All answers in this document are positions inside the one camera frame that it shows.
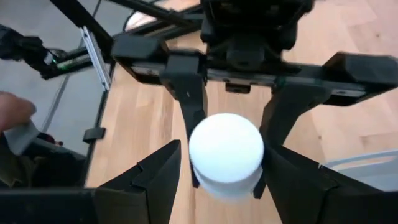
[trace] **white cup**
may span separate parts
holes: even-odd
[[[189,155],[199,183],[209,194],[238,200],[249,195],[260,179],[264,144],[248,119],[221,113],[196,126]]]

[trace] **gray floor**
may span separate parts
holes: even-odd
[[[98,2],[79,1],[90,13]],[[96,19],[112,35],[122,31],[130,13],[127,8],[102,0]],[[0,0],[0,23],[23,35],[39,36],[46,47],[72,50],[80,43],[78,28],[49,0]],[[37,128],[63,141],[65,147],[86,154],[88,145],[81,140],[84,131],[94,125],[102,94],[93,69],[45,81],[24,63],[0,61],[0,90],[32,101],[37,107],[32,118]],[[60,92],[59,104],[56,104]],[[54,107],[55,113],[50,116]]]

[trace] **hand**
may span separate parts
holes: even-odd
[[[0,132],[29,122],[36,108],[28,100],[0,91]]]

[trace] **white object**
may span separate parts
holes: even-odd
[[[4,132],[8,148],[17,156],[22,155],[39,134],[32,121]]]
[[[368,162],[359,166],[337,168],[336,166],[348,165],[352,162],[384,159],[381,162]],[[324,164],[325,167],[334,169],[352,179],[356,179],[383,191],[398,190],[398,150],[384,151],[362,156],[340,159]]]
[[[201,186],[221,199],[249,195],[262,174],[264,144],[255,125],[221,113],[204,119],[189,141],[193,171]]]

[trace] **wooden tabletop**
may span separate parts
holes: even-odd
[[[163,7],[177,10],[199,0],[168,0]],[[284,58],[290,62],[325,63],[335,52],[391,54],[398,57],[398,31],[394,0],[317,1],[299,22],[297,43]],[[147,22],[136,14],[129,25]],[[169,47],[196,47],[202,51],[198,32],[168,42]],[[223,83],[209,82],[208,114],[240,114],[259,126],[270,89],[252,87],[250,95],[226,93]],[[97,187],[136,165],[172,139],[182,141],[180,182],[170,223],[280,223],[266,189],[261,200],[247,198],[225,204],[191,185],[187,137],[180,107],[165,88],[143,85],[117,66],[104,111],[105,138],[93,153],[87,187]],[[337,108],[318,106],[303,114],[285,146],[316,161],[357,156],[398,147],[398,91],[358,105]]]

